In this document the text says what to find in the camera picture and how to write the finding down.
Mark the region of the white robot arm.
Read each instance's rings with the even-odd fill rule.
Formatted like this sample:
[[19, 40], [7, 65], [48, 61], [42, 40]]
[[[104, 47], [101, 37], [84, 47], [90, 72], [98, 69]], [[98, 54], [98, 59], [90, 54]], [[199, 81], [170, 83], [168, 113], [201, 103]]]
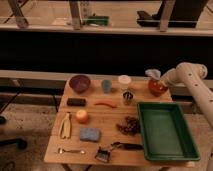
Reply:
[[207, 72], [203, 64], [182, 62], [162, 76], [156, 72], [154, 79], [162, 81], [166, 86], [183, 83], [213, 129], [213, 92], [203, 82]]

